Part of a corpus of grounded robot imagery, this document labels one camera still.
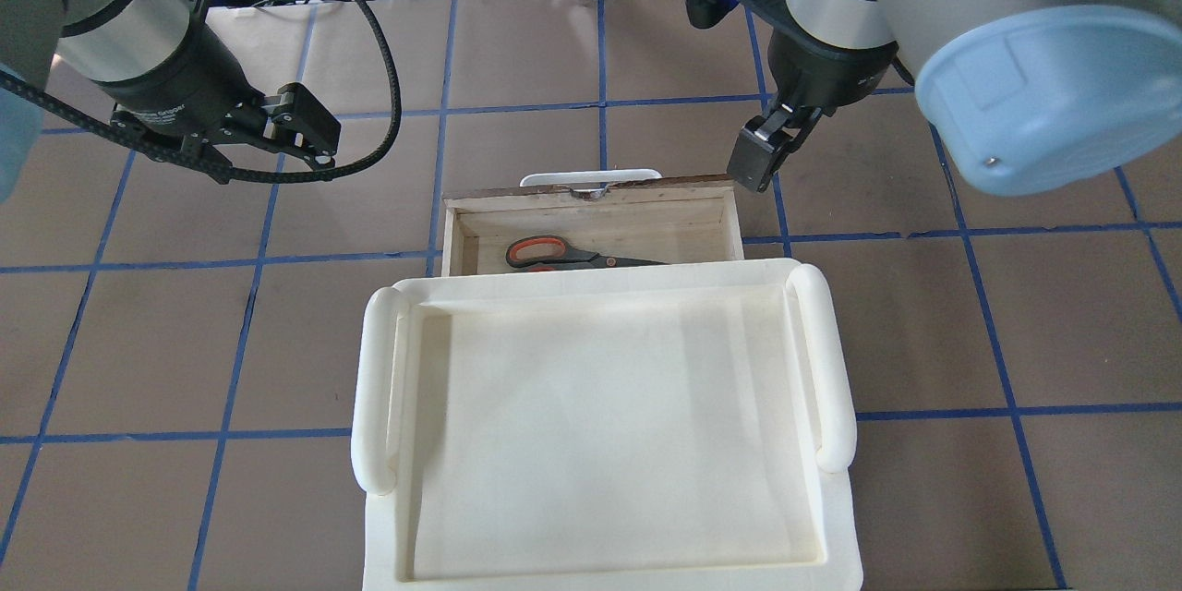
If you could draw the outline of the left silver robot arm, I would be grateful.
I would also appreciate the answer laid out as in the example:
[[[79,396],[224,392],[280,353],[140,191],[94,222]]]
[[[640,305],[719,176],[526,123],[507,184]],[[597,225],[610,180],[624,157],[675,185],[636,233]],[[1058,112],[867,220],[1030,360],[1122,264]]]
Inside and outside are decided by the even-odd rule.
[[[219,183],[246,144],[337,174],[338,121],[298,83],[266,96],[194,0],[4,0],[4,197],[46,113]]]

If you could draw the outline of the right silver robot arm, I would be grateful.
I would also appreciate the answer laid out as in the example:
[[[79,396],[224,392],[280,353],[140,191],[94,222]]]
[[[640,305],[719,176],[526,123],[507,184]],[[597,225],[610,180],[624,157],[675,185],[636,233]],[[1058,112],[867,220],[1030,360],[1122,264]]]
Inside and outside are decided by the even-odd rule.
[[[728,163],[752,191],[892,64],[986,194],[1048,191],[1178,136],[1178,0],[735,1],[773,30],[777,95]]]

